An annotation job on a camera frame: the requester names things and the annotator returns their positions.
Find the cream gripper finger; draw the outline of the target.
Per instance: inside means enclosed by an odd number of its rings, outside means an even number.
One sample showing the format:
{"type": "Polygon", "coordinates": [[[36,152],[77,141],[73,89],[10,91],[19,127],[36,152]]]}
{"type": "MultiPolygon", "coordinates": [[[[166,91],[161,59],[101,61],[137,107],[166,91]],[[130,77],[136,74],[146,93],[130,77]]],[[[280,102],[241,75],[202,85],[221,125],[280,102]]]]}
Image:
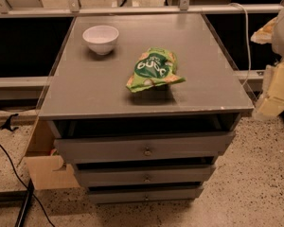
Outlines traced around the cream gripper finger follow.
{"type": "Polygon", "coordinates": [[[271,44],[275,31],[276,17],[267,22],[251,36],[251,41],[256,44],[271,44]]]}
{"type": "Polygon", "coordinates": [[[262,93],[253,110],[253,117],[257,120],[268,120],[279,116],[282,112],[284,112],[284,61],[276,66],[266,66],[262,93]]]}

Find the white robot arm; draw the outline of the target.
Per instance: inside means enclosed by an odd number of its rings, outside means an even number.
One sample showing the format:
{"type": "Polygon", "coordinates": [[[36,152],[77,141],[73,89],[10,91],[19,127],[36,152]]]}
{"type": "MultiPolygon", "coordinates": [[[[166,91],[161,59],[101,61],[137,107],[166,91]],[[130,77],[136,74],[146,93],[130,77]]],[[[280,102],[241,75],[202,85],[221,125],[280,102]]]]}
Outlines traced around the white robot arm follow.
{"type": "Polygon", "coordinates": [[[256,31],[251,41],[270,44],[274,53],[281,56],[276,65],[267,65],[262,82],[262,93],[257,100],[253,117],[266,120],[284,112],[284,7],[278,15],[256,31]]]}

